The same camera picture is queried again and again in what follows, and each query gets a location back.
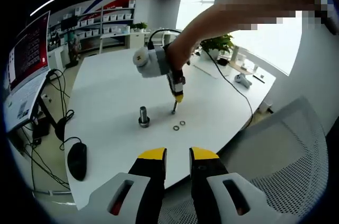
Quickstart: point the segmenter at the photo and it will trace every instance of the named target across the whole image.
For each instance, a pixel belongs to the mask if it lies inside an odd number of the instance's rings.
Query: shelving unit
[[[103,7],[101,7],[101,10],[99,11],[94,11],[94,12],[87,12],[87,13],[84,13],[84,14],[81,14],[81,15],[78,15],[76,16],[77,18],[81,18],[81,17],[84,17],[84,16],[88,16],[88,15],[93,15],[93,14],[99,14],[100,13],[100,21],[99,22],[96,22],[96,23],[93,23],[93,24],[88,24],[88,25],[84,25],[84,26],[79,26],[79,27],[75,27],[72,31],[75,31],[75,30],[80,30],[82,28],[89,28],[91,26],[94,26],[94,25],[100,25],[100,28],[99,28],[99,35],[102,34],[103,30],[102,30],[102,26],[103,24],[114,24],[114,23],[119,23],[119,22],[128,22],[128,21],[133,21],[133,18],[131,19],[123,19],[123,20],[113,20],[113,21],[103,21],[103,16],[104,16],[104,13],[105,12],[113,12],[113,11],[124,11],[124,10],[131,10],[132,11],[132,15],[134,14],[134,10],[135,8],[109,8],[109,9],[103,9]],[[61,22],[58,22],[54,25],[51,25],[50,27],[48,27],[48,29],[51,29],[51,28],[54,28],[54,27],[57,27],[59,26],[61,27]]]
[[[123,20],[110,20],[110,21],[105,21],[105,22],[102,22],[103,24],[107,24],[107,23],[114,23],[114,22],[124,22],[124,21],[133,21],[133,19],[123,19]]]
[[[103,17],[105,16],[105,14],[109,14],[109,13],[114,12],[114,11],[129,11],[129,12],[126,12],[124,14],[127,14],[127,13],[132,14],[132,17],[131,17],[131,19],[113,20],[113,21],[103,22]],[[84,25],[84,26],[76,26],[72,30],[70,30],[70,31],[76,31],[76,34],[78,35],[80,32],[99,29],[99,34],[84,37],[84,38],[79,38],[80,41],[84,41],[86,39],[91,39],[91,38],[99,38],[103,34],[103,26],[106,25],[106,24],[129,24],[129,23],[132,23],[133,19],[134,19],[134,14],[135,14],[135,8],[107,8],[107,9],[104,9],[103,7],[101,7],[101,9],[98,10],[98,11],[83,13],[83,14],[78,15],[76,17],[78,19],[78,22],[80,22],[80,21],[82,21],[83,17],[89,16],[89,15],[94,15],[94,14],[100,15],[100,16],[96,16],[96,18],[94,18],[94,20],[96,20],[96,22],[94,22],[93,24],[88,24],[88,25]],[[60,27],[61,27],[61,22],[58,22],[58,23],[48,27],[48,29],[51,29],[51,28],[57,28],[58,29]],[[63,35],[63,34],[66,34],[66,33],[67,33],[67,31],[61,31],[61,32],[59,32],[59,35]],[[85,50],[81,50],[81,52],[90,51],[90,50],[96,49],[96,48],[99,48],[99,47],[91,47],[91,48],[88,48],[88,49],[85,49]]]

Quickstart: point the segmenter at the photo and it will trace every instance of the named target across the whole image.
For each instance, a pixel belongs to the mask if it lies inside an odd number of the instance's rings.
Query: drill bit
[[[173,110],[172,110],[172,114],[175,114],[177,105],[178,105],[178,101],[175,101],[174,107],[173,107]]]

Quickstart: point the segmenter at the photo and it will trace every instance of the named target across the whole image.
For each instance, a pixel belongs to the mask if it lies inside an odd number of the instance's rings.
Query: power cord
[[[40,156],[40,154],[35,150],[36,146],[33,145],[31,143],[31,141],[29,140],[29,137],[27,136],[27,134],[25,133],[25,131],[22,129],[22,132],[24,133],[24,135],[26,136],[27,138],[27,141],[29,142],[28,144],[26,144],[24,146],[24,152],[27,154],[27,156],[38,166],[40,167],[46,174],[48,174],[53,180],[55,180],[58,184],[60,184],[61,186],[67,188],[70,190],[70,188],[67,186],[69,185],[67,182],[63,181],[62,179],[60,179],[58,176],[56,176],[55,174],[53,174],[52,170],[49,168],[49,166],[43,161],[42,157]],[[28,153],[28,151],[26,150],[26,146],[29,145],[31,148],[32,148],[32,155],[30,155]],[[41,162],[45,165],[45,167],[47,168],[44,168],[42,165],[40,165],[34,158],[33,158],[33,152],[35,152],[38,157],[40,158]],[[32,180],[33,180],[33,188],[35,189],[35,184],[34,184],[34,177],[33,177],[33,168],[32,168]]]
[[[148,41],[148,45],[147,45],[147,48],[148,50],[152,50],[154,49],[154,45],[153,45],[153,42],[152,42],[152,37],[158,33],[158,32],[162,32],[162,31],[171,31],[171,32],[177,32],[177,33],[181,33],[181,31],[178,31],[178,30],[173,30],[173,29],[160,29],[160,30],[157,30],[155,31],[154,33],[151,34],[151,36],[149,37],[149,41]],[[248,128],[248,126],[252,123],[253,121],[253,110],[252,110],[252,107],[251,107],[251,104],[249,103],[248,101],[248,98],[242,94],[229,80],[227,80],[227,78],[222,74],[221,70],[219,69],[217,63],[213,60],[213,58],[210,56],[210,54],[204,50],[208,56],[211,58],[211,60],[213,61],[214,65],[217,67],[218,71],[220,72],[221,76],[224,78],[224,80],[226,80],[242,97],[244,97],[248,103],[248,106],[249,106],[249,109],[251,110],[251,119],[249,121],[249,123],[246,125],[245,129]]]
[[[78,139],[80,143],[82,143],[81,139],[79,139],[78,137],[70,137],[70,138],[67,138],[60,146],[59,146],[59,149],[61,151],[64,151],[65,150],[65,143],[71,139]]]
[[[152,42],[153,36],[154,36],[156,33],[158,33],[158,32],[165,32],[165,31],[171,31],[171,32],[181,33],[181,31],[178,31],[178,30],[172,30],[172,29],[160,29],[160,30],[155,31],[155,32],[152,33],[151,36],[149,37],[148,44],[147,44],[147,49],[148,49],[148,50],[154,49],[154,45],[153,45],[153,42]]]
[[[249,123],[246,125],[245,129],[248,128],[248,126],[252,123],[253,121],[253,110],[252,110],[252,107],[251,107],[251,104],[249,103],[248,101],[248,98],[242,94],[229,80],[227,80],[227,78],[222,74],[220,68],[218,67],[217,63],[213,60],[213,58],[211,57],[211,55],[206,51],[204,50],[208,56],[211,58],[211,60],[213,61],[214,65],[217,67],[218,71],[220,72],[221,76],[224,78],[224,80],[226,80],[242,97],[244,97],[248,103],[248,106],[249,106],[249,109],[251,110],[251,119],[249,121]]]
[[[57,88],[52,82],[51,80],[49,81],[49,83],[58,91],[60,91],[60,99],[61,99],[61,109],[63,110],[63,118],[66,118],[66,121],[68,121],[70,118],[72,118],[72,116],[74,115],[74,110],[67,110],[67,105],[66,105],[66,100],[65,100],[65,96],[67,96],[68,98],[69,95],[66,94],[65,90],[66,90],[66,79],[65,79],[65,75],[64,73],[59,70],[59,69],[53,69],[51,70],[50,74],[48,76],[51,75],[55,75],[56,79],[58,80],[58,84],[59,84],[59,88]],[[61,87],[61,81],[60,81],[60,77],[63,77],[64,80],[64,88],[62,89]]]
[[[49,83],[50,85],[52,85],[56,90],[62,91],[62,90],[60,90],[59,88],[57,88],[51,81],[49,81],[48,83]],[[70,96],[69,96],[67,93],[63,92],[63,94],[65,94],[68,98],[70,98]]]

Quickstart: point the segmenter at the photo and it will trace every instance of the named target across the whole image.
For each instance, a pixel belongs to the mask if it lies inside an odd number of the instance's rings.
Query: monitor screen
[[[49,12],[30,23],[17,36],[8,61],[11,89],[47,63],[47,25]]]

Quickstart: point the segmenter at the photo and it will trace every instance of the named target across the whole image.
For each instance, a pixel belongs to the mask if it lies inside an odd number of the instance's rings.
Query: small white device
[[[236,75],[234,77],[234,81],[242,84],[243,86],[245,86],[246,88],[249,88],[252,85],[252,82],[249,81],[248,79],[246,79],[245,74],[244,73],[240,73],[239,75]]]

